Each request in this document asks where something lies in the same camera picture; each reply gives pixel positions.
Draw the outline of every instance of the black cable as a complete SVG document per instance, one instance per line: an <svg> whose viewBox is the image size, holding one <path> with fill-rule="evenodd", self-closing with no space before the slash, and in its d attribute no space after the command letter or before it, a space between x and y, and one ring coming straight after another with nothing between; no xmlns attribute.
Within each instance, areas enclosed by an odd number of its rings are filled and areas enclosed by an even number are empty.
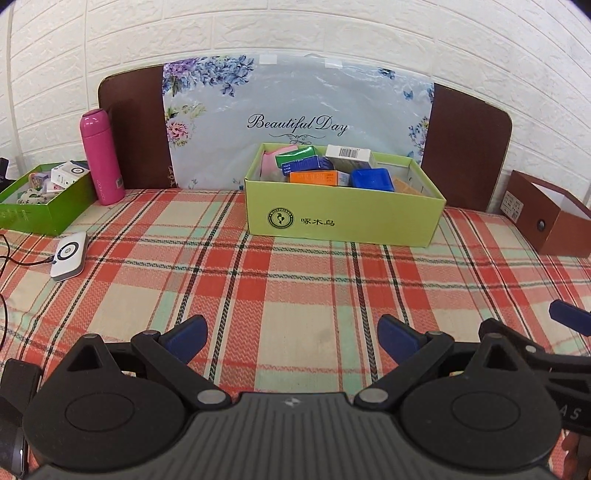
<svg viewBox="0 0 591 480"><path fill-rule="evenodd" d="M17 265L22 265L23 267L32 267L33 265L43 265L45 263L50 263L53 261L53 256L46 258L45 260L41 260L39 262L32 262L32 263L25 263L25 262L19 262L18 260L14 260L10 256L10 243L8 243L8 238L6 238L6 235L4 235L3 233L0 233L0 236L4 239L4 243L6 243L6 246L8 249L7 255L0 256L0 259L2 259L2 258L4 259L4 263L2 265L2 268L0 268L0 278L2 278L2 275L4 273L4 270L6 269L6 266L8 265L9 260L11 262L16 263ZM6 341L6 334L8 332L8 307L6 306L6 300L4 299L4 295L2 295L2 293L0 293L0 300L2 300L2 306L4 307L4 332L2 333L2 340L0 340L0 351L1 351L2 348L4 347L4 342Z"/></svg>

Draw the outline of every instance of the dark blue box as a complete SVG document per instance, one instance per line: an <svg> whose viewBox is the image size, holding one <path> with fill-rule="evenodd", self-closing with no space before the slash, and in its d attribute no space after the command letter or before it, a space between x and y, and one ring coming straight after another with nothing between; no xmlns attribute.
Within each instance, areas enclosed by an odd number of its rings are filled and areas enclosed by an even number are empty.
<svg viewBox="0 0 591 480"><path fill-rule="evenodd" d="M390 172L385 168L363 168L351 172L351 185L358 189L393 192Z"/></svg>
<svg viewBox="0 0 591 480"><path fill-rule="evenodd" d="M303 158L302 160L294 160L284 163L281 166L281 171L286 177L293 171L311 171L311 170L334 170L333 164L330 160L324 157L314 155L313 157Z"/></svg>

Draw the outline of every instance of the circular logo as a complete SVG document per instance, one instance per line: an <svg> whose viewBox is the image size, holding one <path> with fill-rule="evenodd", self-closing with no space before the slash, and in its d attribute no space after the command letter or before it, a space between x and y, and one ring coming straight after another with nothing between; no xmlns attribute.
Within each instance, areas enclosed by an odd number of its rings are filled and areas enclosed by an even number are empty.
<svg viewBox="0 0 591 480"><path fill-rule="evenodd" d="M269 212L268 219L275 228L287 228L294 222L294 214L287 208L273 208Z"/></svg>
<svg viewBox="0 0 591 480"><path fill-rule="evenodd" d="M78 247L78 242L70 242L69 244L65 244L57 253L57 259L68 260L68 258L78 251Z"/></svg>

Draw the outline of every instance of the light green shoebox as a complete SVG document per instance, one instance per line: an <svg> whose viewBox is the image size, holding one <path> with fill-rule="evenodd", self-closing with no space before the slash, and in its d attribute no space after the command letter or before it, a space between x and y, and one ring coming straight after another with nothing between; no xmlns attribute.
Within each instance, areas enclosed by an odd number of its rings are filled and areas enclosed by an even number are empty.
<svg viewBox="0 0 591 480"><path fill-rule="evenodd" d="M30 173L50 171L59 164L39 165L0 193L0 228L57 236L95 202L95 186L89 173L45 205L3 203L11 196L14 198L16 192L28 183Z"/></svg>
<svg viewBox="0 0 591 480"><path fill-rule="evenodd" d="M265 143L246 174L248 230L253 235L427 247L446 200L411 158L373 153L422 195L261 181L261 160L285 144ZM321 154L326 147L316 147Z"/></svg>

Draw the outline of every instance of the white box with barcode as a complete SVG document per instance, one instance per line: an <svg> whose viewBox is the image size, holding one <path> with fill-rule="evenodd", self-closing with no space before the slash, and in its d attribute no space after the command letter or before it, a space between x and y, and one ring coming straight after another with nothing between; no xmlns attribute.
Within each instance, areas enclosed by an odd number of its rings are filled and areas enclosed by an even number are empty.
<svg viewBox="0 0 591 480"><path fill-rule="evenodd" d="M351 173L360 168L375 168L374 156L368 148L328 145L324 156L332 162L335 170L345 173Z"/></svg>

